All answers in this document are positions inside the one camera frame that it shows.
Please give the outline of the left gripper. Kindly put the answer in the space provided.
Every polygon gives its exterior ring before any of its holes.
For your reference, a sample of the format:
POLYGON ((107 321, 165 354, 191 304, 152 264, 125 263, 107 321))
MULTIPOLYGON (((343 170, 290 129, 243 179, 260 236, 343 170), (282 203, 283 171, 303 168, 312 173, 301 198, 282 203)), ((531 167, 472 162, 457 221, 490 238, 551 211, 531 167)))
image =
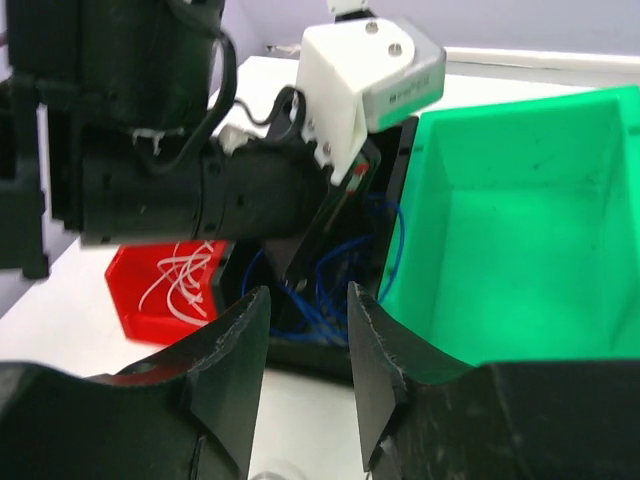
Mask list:
POLYGON ((307 154, 297 167, 302 178, 294 182, 302 189, 302 225, 288 238, 264 243, 266 257, 278 281, 296 287, 310 277, 310 271, 325 245, 346 232, 347 219, 362 208, 381 163, 381 153, 372 142, 358 152, 355 164, 336 185, 331 183, 335 169, 321 167, 307 154))

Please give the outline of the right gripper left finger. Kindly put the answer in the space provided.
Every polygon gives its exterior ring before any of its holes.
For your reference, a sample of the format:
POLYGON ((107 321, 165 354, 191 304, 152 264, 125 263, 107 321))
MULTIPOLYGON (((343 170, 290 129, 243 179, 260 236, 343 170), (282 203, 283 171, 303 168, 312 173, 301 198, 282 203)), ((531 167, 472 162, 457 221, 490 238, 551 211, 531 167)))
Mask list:
POLYGON ((245 479, 268 349, 258 287, 120 372, 1 366, 5 479, 245 479))

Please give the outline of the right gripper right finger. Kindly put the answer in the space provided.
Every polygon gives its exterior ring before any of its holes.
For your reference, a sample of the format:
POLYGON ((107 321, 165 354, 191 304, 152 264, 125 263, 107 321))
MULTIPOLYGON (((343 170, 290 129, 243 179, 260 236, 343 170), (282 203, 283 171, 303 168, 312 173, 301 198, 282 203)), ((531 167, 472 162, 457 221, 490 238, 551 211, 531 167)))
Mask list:
POLYGON ((358 284, 348 332, 372 479, 635 479, 635 360, 470 366, 393 319, 358 284))

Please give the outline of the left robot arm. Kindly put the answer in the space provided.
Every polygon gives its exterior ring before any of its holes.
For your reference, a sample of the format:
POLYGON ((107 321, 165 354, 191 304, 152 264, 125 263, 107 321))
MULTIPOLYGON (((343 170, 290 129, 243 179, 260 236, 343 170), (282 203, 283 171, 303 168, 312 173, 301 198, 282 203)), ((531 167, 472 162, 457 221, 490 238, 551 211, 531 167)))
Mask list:
POLYGON ((233 145, 237 57, 221 1, 9 1, 1 84, 1 266, 50 272, 43 217, 86 245, 259 241, 295 285, 380 162, 339 177, 303 138, 310 96, 286 86, 270 134, 233 145))

